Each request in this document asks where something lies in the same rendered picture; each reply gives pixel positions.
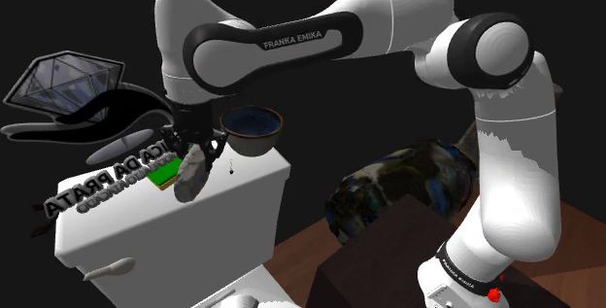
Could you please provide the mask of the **blue and brown bowl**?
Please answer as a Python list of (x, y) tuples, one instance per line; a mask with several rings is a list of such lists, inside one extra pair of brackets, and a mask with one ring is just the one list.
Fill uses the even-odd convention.
[(267, 154), (277, 143), (284, 126), (276, 111), (259, 106), (242, 106), (224, 112), (219, 118), (227, 134), (227, 144), (239, 155)]

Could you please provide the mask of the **dark raised lettering sign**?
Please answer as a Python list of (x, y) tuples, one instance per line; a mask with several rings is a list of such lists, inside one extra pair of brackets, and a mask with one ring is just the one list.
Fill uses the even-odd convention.
[(138, 155), (128, 156), (111, 168), (101, 170), (51, 196), (42, 204), (42, 210), (48, 219), (55, 219), (72, 207), (75, 207), (78, 213), (85, 214), (138, 182), (149, 180), (147, 175), (150, 169), (147, 165), (166, 153), (171, 152), (163, 142), (152, 144), (140, 150)]

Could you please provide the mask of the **green and yellow sponge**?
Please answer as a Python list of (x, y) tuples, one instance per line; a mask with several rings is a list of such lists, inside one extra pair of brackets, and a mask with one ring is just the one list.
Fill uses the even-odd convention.
[(166, 153), (151, 161), (147, 167), (150, 169), (147, 178), (160, 190), (172, 186), (179, 173), (183, 160), (176, 153)]

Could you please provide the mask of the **dark brown robot stand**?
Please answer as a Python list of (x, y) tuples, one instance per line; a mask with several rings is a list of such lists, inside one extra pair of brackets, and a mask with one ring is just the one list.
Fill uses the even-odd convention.
[(488, 243), (477, 205), (454, 227), (411, 195), (318, 267), (306, 308), (432, 308), (425, 303), (427, 293), (456, 285), (434, 260), (441, 246), (456, 271), (493, 280), (510, 308), (570, 308)]

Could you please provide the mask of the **black framed glass diamond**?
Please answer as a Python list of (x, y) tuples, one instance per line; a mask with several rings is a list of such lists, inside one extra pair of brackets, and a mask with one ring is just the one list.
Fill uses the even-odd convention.
[(125, 64), (75, 51), (34, 59), (4, 98), (8, 106), (47, 115), (71, 115), (118, 87)]

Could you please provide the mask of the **black curved ornament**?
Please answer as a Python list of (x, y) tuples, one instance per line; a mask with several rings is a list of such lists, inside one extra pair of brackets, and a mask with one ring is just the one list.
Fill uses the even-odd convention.
[(160, 114), (173, 122), (170, 105), (149, 89), (134, 84), (97, 95), (77, 112), (53, 122), (13, 123), (0, 128), (16, 142), (94, 144), (119, 136), (141, 118)]

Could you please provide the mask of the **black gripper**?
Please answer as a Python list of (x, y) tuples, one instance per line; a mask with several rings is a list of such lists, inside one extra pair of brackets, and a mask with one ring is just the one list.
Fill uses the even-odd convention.
[(212, 109), (210, 101), (198, 104), (172, 102), (173, 127), (162, 126), (159, 129), (163, 144), (178, 158), (184, 158), (187, 155), (187, 143), (203, 143), (202, 152), (205, 156), (207, 171), (212, 170), (213, 164), (221, 156), (227, 140), (225, 131), (213, 129)]

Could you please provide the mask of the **grey oval disc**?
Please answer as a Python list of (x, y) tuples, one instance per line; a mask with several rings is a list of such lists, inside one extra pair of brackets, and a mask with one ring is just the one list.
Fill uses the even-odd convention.
[(85, 163), (87, 165), (95, 165), (112, 159), (118, 155), (125, 154), (150, 139), (152, 135), (152, 129), (142, 129), (117, 138), (115, 141), (91, 154), (86, 159)]

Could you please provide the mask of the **white toilet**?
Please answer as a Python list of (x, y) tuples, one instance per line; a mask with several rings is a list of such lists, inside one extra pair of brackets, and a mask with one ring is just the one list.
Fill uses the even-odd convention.
[(116, 308), (191, 308), (273, 255), (289, 163), (225, 148), (191, 202), (144, 179), (86, 213), (58, 216), (54, 255), (87, 273), (132, 257), (94, 285)]

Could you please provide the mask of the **grey stone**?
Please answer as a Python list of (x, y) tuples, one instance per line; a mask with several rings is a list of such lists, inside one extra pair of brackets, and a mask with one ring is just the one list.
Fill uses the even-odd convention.
[(201, 148), (195, 144), (187, 152), (179, 166), (177, 180), (174, 184), (174, 194), (181, 203), (195, 199), (205, 186), (209, 177), (206, 168), (206, 158)]

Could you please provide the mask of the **dark patterned bag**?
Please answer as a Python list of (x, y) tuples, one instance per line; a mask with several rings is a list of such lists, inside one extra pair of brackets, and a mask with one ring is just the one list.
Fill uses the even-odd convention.
[(456, 146), (420, 141), (344, 177), (325, 203), (325, 219), (342, 245), (406, 195), (449, 220), (467, 203), (477, 177), (475, 163)]

